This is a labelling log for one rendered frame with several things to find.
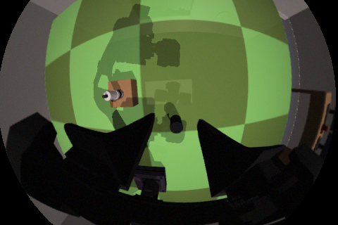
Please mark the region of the white marker with black band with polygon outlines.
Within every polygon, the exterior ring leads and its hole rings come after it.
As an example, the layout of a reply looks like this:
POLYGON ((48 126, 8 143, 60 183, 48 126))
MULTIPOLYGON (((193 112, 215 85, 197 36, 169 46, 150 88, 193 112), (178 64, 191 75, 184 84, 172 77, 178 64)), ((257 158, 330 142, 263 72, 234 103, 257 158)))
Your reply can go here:
POLYGON ((105 91, 102 98, 104 98, 105 101, 110 101, 111 99, 121 98, 121 96, 123 96, 123 92, 121 90, 112 90, 105 91))

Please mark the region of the brown block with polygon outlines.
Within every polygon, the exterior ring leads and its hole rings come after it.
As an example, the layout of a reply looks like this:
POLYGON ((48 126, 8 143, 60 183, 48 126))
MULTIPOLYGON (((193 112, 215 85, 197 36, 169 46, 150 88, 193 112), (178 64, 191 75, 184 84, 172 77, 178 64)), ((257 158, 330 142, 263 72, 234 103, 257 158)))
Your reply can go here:
POLYGON ((121 90, 123 96, 111 99, 111 108, 126 107, 131 108, 139 104, 137 93, 137 79, 119 79, 118 81, 108 82, 109 91, 121 90))

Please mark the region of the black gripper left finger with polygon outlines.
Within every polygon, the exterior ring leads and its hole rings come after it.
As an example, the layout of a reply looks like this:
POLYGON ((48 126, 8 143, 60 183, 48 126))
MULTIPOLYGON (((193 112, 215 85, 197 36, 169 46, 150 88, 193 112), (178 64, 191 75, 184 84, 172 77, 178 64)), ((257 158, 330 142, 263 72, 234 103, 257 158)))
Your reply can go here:
POLYGON ((73 146, 105 160, 120 188, 129 191, 130 185, 149 142, 155 113, 111 132, 102 133, 78 124, 64 124, 65 134, 73 146))

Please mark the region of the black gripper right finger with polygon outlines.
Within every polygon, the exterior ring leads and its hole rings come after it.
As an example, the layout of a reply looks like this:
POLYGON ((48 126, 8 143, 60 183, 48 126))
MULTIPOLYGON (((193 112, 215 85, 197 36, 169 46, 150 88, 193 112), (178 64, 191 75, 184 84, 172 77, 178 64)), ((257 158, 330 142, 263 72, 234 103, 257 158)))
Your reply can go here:
POLYGON ((205 120, 197 124, 198 140, 205 162, 211 197, 225 196, 226 189, 251 171, 256 163, 272 160, 284 152, 284 146, 247 147, 226 136, 205 120))

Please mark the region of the black marker cap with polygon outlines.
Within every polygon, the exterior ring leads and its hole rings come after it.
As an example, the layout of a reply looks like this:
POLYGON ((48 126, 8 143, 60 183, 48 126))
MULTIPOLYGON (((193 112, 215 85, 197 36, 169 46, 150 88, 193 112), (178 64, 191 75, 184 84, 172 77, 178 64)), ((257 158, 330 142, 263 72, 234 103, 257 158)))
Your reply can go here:
POLYGON ((183 130, 183 124, 181 122, 180 116, 174 115, 171 118, 170 124, 171 132, 180 133, 183 130))

